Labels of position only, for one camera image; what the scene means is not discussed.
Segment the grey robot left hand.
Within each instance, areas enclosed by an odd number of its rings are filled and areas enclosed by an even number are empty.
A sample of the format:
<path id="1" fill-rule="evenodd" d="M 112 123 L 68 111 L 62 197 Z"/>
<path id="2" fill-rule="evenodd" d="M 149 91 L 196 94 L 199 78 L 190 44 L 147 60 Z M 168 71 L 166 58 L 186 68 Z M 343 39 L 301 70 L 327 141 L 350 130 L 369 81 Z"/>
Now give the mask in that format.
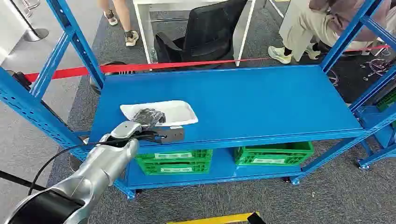
<path id="1" fill-rule="evenodd" d="M 150 130 L 142 131 L 134 138 L 157 144 L 178 142 L 184 139 L 184 129 L 182 127 L 176 129 L 171 129 L 170 127 L 154 127 Z"/>

